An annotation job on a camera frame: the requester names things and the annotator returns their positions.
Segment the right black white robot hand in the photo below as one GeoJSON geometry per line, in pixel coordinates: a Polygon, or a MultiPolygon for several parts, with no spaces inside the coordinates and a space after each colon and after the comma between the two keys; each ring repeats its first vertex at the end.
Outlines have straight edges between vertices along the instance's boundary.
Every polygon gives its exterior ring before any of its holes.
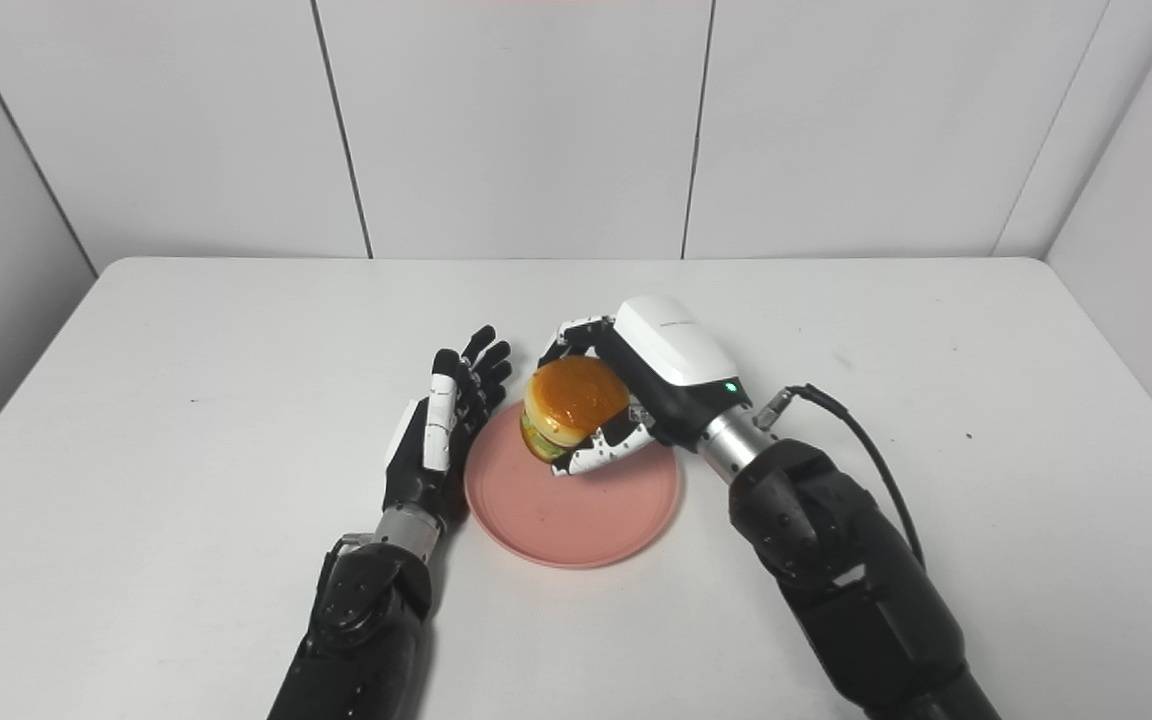
{"type": "Polygon", "coordinates": [[[733,416],[753,407],[735,361],[668,297],[637,296],[614,314],[559,325],[538,364],[576,356],[602,361],[630,406],[550,462],[558,477],[607,467],[653,441],[700,454],[733,416]]]}

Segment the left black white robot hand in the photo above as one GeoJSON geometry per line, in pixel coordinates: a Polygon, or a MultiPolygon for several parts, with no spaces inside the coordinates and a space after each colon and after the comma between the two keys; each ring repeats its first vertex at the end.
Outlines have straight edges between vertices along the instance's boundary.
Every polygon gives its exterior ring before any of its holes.
{"type": "Polygon", "coordinates": [[[391,442],[385,511],[422,511],[444,532],[465,520],[468,450],[506,400],[509,355],[511,346],[492,324],[462,350],[435,353],[429,391],[399,420],[391,442]]]}

